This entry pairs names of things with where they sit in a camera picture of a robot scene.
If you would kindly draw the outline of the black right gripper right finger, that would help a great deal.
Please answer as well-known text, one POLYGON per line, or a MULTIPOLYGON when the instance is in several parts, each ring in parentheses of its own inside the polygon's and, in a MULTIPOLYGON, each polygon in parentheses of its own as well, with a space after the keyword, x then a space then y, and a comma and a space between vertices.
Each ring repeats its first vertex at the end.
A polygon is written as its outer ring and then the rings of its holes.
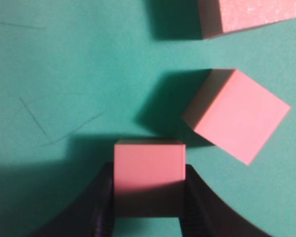
POLYGON ((184 237, 269 237, 227 205, 200 177, 185 166, 184 214, 179 218, 184 237))

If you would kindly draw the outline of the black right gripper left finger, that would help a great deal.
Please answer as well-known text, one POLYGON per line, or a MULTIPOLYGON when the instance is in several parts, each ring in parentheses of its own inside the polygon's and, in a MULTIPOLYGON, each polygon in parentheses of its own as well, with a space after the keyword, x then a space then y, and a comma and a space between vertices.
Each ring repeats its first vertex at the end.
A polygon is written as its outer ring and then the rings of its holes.
POLYGON ((33 237, 111 237, 114 229, 113 163, 104 164, 87 189, 33 237))

